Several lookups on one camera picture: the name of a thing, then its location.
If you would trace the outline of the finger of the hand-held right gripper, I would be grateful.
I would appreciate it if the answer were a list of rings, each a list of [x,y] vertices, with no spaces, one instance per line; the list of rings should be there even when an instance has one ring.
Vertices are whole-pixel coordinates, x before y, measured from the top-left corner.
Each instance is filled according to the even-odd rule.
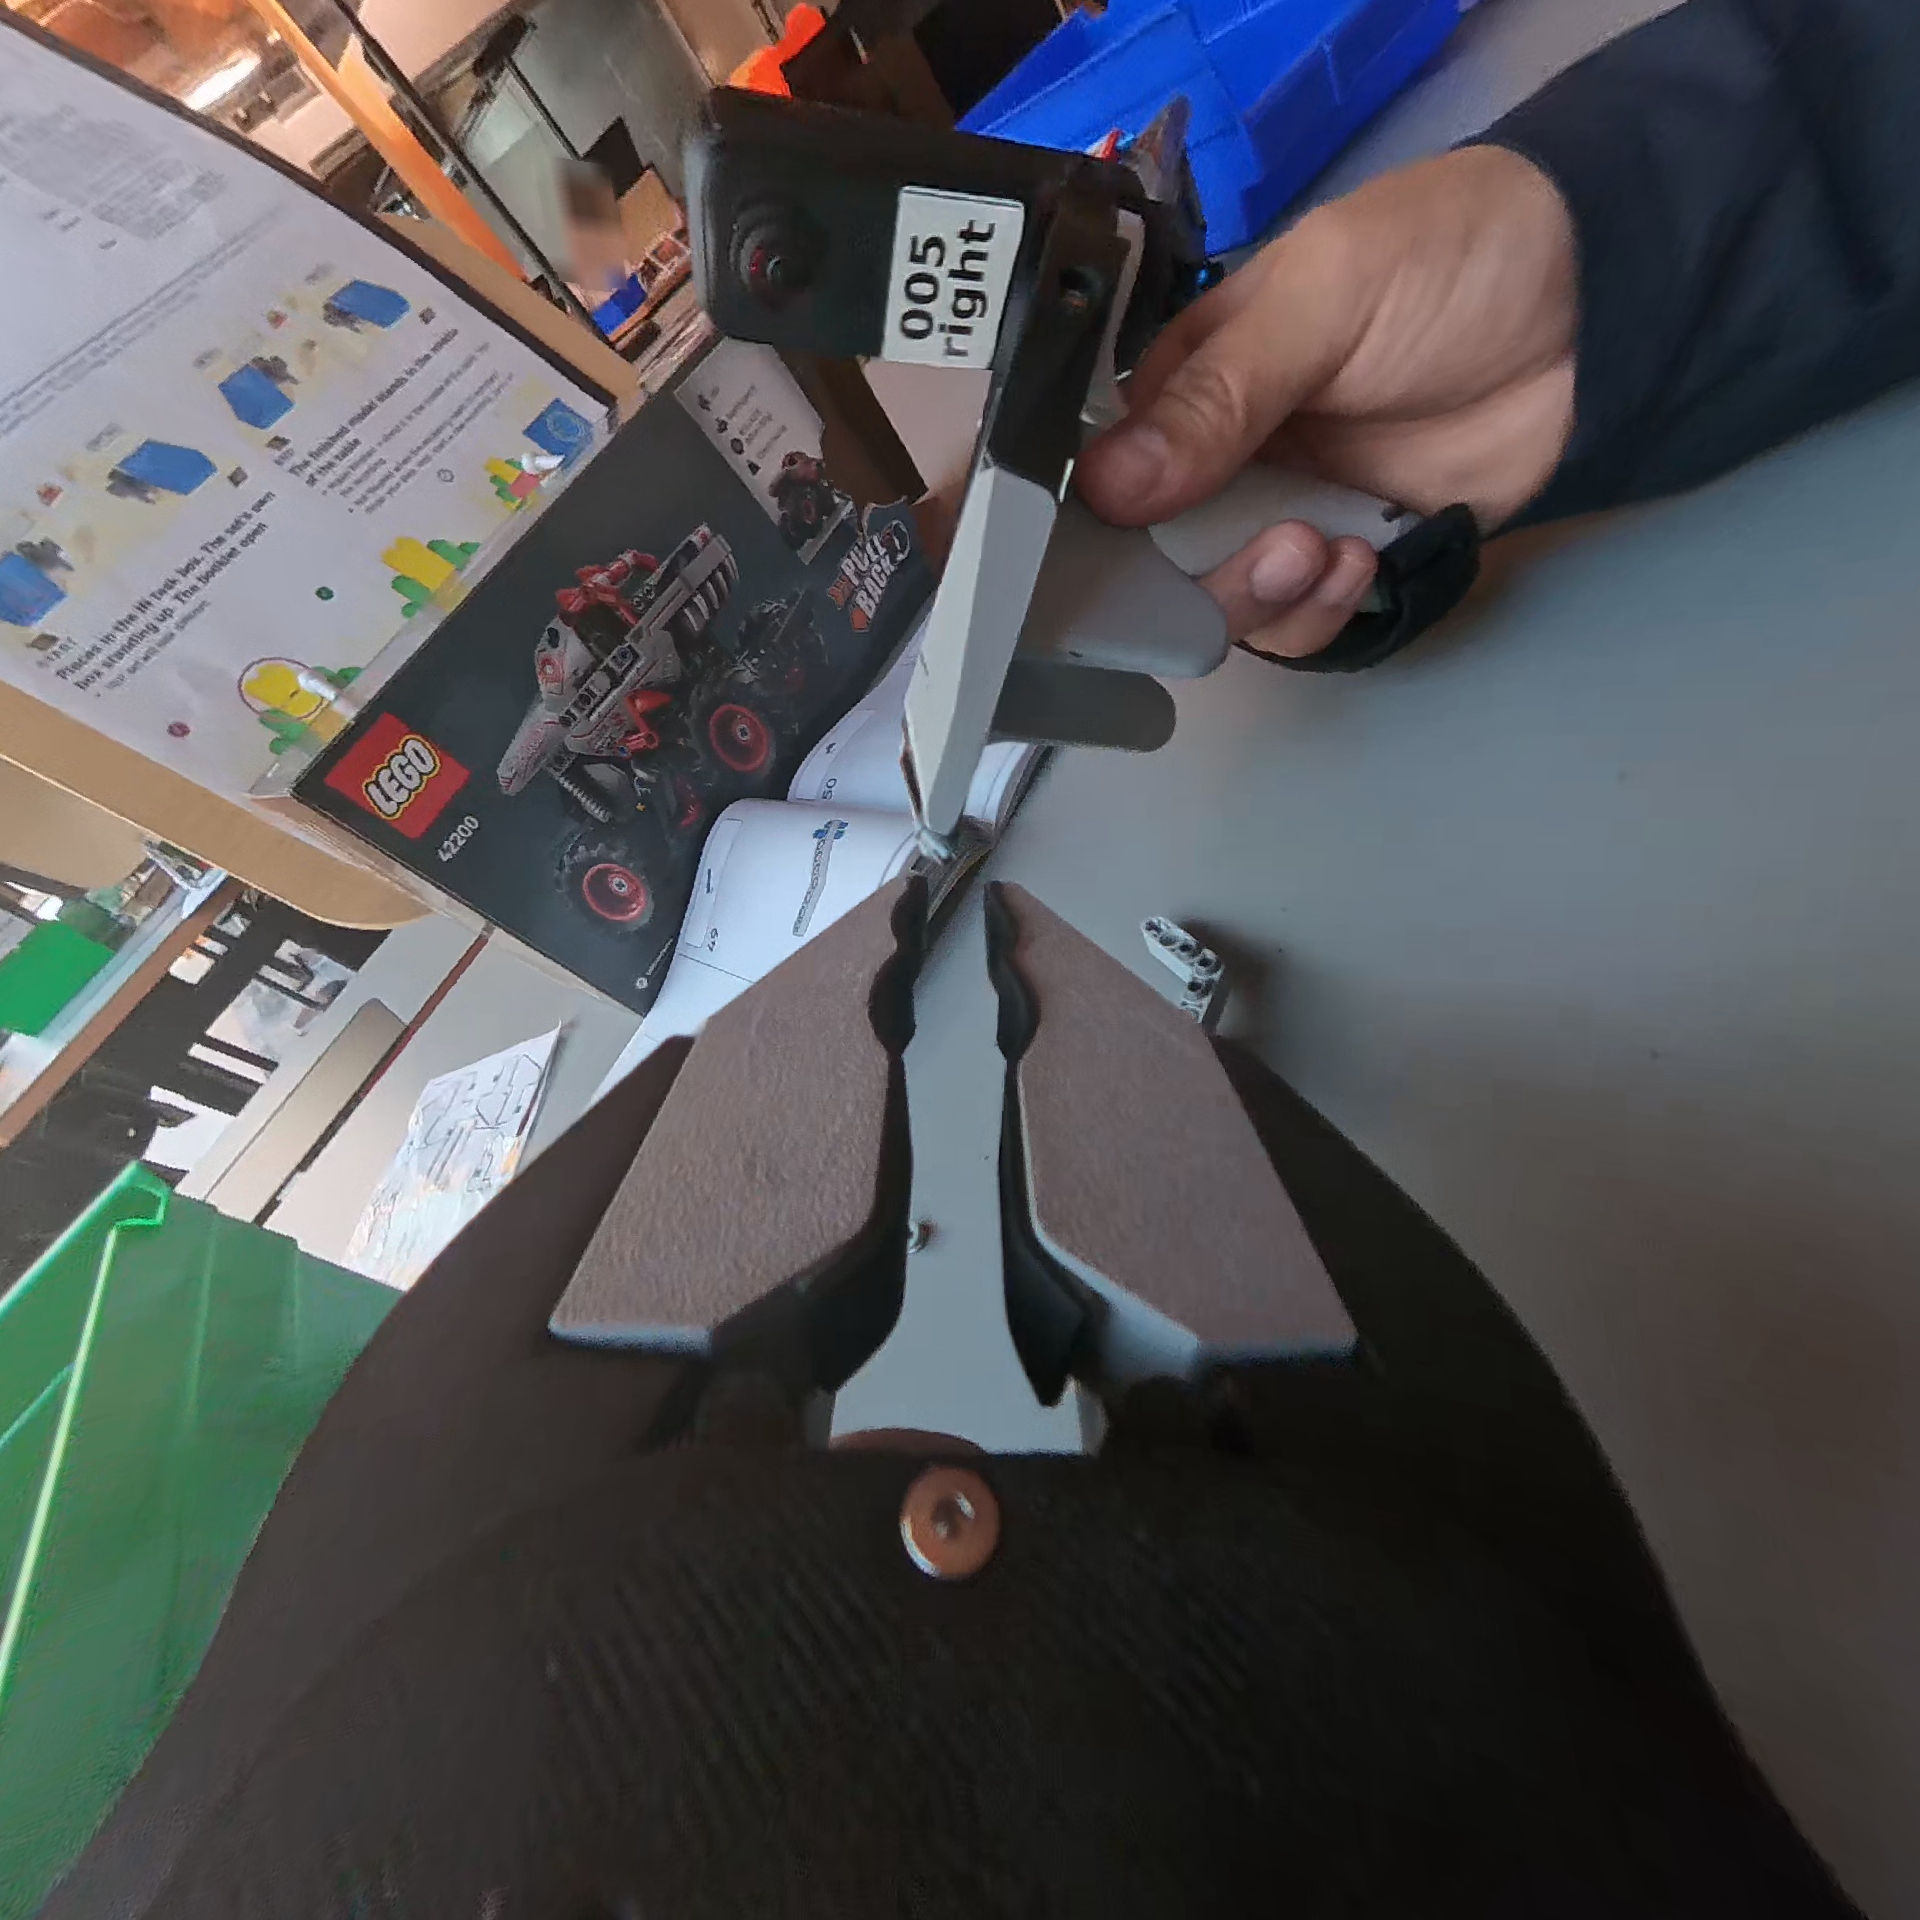
[[[1016,657],[1056,498],[975,462],[902,697],[902,780],[919,845],[948,845]]]

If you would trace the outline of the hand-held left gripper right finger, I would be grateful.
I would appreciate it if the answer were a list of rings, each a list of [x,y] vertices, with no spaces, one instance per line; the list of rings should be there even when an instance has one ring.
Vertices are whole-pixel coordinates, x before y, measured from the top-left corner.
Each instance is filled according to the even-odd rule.
[[[1005,1319],[1039,1405],[1353,1364],[1212,1034],[1023,884],[985,887]]]

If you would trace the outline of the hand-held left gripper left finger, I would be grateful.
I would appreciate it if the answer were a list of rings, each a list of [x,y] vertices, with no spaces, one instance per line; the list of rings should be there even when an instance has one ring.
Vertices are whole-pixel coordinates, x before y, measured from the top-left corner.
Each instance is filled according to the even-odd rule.
[[[548,1333],[833,1393],[902,1308],[902,1052],[926,879],[900,875],[688,1041]]]

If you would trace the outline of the light grey bent lego beam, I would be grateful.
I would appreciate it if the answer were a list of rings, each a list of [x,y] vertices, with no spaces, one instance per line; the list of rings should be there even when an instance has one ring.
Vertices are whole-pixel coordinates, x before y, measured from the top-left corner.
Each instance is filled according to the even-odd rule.
[[[1177,1014],[1212,1031],[1226,1003],[1220,956],[1197,936],[1189,936],[1185,925],[1169,917],[1146,917],[1140,937],[1146,937],[1146,951],[1170,976]]]

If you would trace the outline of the person's right forearm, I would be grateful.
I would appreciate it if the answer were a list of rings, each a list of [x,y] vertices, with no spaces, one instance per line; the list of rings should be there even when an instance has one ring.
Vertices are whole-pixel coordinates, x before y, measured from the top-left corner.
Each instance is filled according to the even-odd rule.
[[[1691,0],[1550,78],[1525,156],[1576,253],[1575,427],[1512,526],[1672,498],[1920,368],[1920,8]]]

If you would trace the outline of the lego sticker sheet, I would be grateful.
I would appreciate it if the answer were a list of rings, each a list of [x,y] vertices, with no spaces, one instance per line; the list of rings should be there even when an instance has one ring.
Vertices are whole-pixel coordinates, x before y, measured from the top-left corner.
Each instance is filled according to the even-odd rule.
[[[403,1145],[348,1235],[351,1270],[410,1292],[472,1220],[534,1138],[560,1041],[566,1019],[421,1089]]]

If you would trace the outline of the lego instruction booklet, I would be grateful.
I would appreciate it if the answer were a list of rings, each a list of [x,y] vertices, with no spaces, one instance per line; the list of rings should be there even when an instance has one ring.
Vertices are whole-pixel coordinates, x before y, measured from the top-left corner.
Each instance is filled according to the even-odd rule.
[[[964,796],[955,851],[926,851],[900,764],[914,664],[918,643],[821,734],[778,796],[719,811],[692,872],[663,994],[600,1075],[597,1100],[656,1043],[696,1034],[711,1014],[891,879],[919,875],[936,921],[973,865],[993,851],[1049,753],[1016,740],[988,745]]]

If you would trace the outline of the black lego set box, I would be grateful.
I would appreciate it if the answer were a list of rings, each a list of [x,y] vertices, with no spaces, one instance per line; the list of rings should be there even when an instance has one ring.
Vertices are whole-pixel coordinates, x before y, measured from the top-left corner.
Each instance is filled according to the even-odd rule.
[[[707,831],[784,796],[936,596],[918,481],[772,344],[717,343],[447,610],[290,803],[646,1014]]]

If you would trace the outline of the person's right hand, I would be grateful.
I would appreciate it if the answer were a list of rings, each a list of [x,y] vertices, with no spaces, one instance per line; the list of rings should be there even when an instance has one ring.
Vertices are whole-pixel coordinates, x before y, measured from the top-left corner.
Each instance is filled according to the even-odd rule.
[[[1310,208],[1179,309],[1075,466],[1109,526],[1169,526],[1251,466],[1506,527],[1575,432],[1576,249],[1555,183],[1463,146]]]

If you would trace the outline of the blue plastic bin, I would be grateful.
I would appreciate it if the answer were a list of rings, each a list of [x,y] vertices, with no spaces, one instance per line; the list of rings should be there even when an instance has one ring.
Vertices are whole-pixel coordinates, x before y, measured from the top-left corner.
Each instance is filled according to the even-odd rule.
[[[1208,249],[1252,248],[1454,34],[1461,0],[1115,0],[1049,31],[956,129],[1053,151],[1189,106]]]

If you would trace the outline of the printed instruction sheet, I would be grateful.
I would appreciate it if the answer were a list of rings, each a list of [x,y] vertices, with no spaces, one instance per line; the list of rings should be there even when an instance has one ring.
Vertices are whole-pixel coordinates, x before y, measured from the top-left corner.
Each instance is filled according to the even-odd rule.
[[[8,688],[244,796],[613,420],[421,248],[3,13]]]

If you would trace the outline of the green plastic bin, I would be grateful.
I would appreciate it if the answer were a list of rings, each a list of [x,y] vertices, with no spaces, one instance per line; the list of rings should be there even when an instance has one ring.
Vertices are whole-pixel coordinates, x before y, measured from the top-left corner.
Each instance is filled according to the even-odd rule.
[[[0,1308],[0,1910],[37,1914],[193,1686],[396,1285],[122,1168]]]

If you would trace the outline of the tan wooden board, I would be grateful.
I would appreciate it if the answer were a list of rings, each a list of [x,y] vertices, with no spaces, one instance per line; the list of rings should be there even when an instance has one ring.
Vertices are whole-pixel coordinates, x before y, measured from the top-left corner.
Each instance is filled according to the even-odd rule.
[[[396,930],[438,917],[424,879],[294,796],[225,796],[15,682],[0,688],[0,753],[312,921]]]

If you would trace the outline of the small green bin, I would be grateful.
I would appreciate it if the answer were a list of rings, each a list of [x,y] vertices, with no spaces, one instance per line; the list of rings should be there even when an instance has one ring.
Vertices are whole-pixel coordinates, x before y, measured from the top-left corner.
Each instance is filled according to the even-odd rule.
[[[42,1034],[115,962],[64,921],[8,921],[0,943],[0,1031]]]

